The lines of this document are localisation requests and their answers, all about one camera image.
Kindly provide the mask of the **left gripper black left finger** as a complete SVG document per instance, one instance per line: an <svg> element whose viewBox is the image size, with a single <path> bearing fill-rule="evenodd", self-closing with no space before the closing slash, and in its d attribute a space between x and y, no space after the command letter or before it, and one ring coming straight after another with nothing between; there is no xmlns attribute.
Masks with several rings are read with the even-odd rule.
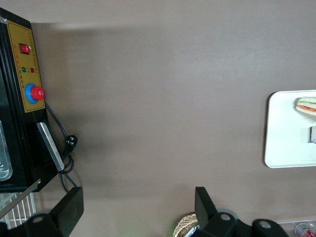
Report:
<svg viewBox="0 0 316 237"><path fill-rule="evenodd" d="M83 188L74 187L49 212L36 214L26 222L26 236L68 237L83 212Z"/></svg>

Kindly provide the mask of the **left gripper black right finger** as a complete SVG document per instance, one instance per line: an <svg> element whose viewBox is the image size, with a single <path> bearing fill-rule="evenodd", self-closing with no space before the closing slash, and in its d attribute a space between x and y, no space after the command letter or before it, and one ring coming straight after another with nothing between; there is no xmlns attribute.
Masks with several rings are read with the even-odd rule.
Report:
<svg viewBox="0 0 316 237"><path fill-rule="evenodd" d="M236 218L229 212L218 211L205 187L195 189L195 214L200 228L195 237L233 237Z"/></svg>

